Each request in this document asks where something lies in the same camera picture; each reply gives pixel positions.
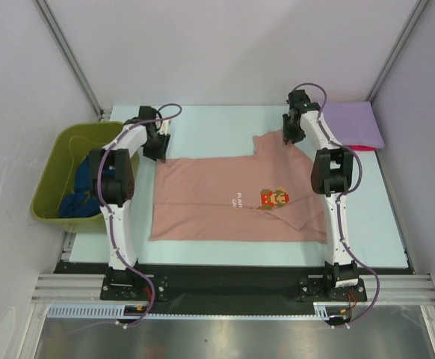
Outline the pink printed t shirt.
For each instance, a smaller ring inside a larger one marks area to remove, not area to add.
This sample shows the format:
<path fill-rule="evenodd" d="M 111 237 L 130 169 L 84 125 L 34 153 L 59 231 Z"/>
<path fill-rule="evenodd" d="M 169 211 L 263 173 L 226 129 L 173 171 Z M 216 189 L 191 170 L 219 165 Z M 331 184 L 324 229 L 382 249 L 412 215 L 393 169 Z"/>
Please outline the pink printed t shirt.
<path fill-rule="evenodd" d="M 151 240 L 326 243 L 311 158 L 280 130 L 253 143 L 250 156 L 157 164 Z"/>

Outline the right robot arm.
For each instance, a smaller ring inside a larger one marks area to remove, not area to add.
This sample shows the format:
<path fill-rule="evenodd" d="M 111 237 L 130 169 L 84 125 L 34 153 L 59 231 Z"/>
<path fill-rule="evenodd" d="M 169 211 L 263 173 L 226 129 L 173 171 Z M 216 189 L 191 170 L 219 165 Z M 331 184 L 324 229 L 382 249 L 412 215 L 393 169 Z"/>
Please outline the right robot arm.
<path fill-rule="evenodd" d="M 354 153 L 332 133 L 323 109 L 327 93 L 319 85 L 313 86 L 324 95 L 322 103 L 313 102 L 304 88 L 310 83 L 296 86 L 289 94 L 288 112 L 283 115 L 283 140 L 296 144 L 305 139 L 315 148 L 310 175 L 314 193 L 321 196 L 327 231 L 329 257 L 324 263 L 324 294 L 340 300 L 358 284 L 356 260 L 349 254 L 350 240 L 347 225 L 347 196 L 352 186 Z"/>

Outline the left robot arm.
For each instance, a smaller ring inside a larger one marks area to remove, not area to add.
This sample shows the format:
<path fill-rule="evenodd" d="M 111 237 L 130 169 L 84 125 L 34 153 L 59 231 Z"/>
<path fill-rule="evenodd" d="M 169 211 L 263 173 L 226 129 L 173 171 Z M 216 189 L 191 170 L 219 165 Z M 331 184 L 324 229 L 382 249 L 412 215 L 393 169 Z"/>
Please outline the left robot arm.
<path fill-rule="evenodd" d="M 166 161 L 169 125 L 173 119 L 161 113 L 166 107 L 141 106 L 138 115 L 125 121 L 110 143 L 93 148 L 88 155 L 90 189 L 99 201 L 110 244 L 108 267 L 114 274 L 124 274 L 117 282 L 117 289 L 129 299 L 137 298 L 144 289 L 143 280 L 135 275 L 138 258 L 129 220 L 135 193 L 132 158 L 142 150 L 148 159 Z"/>

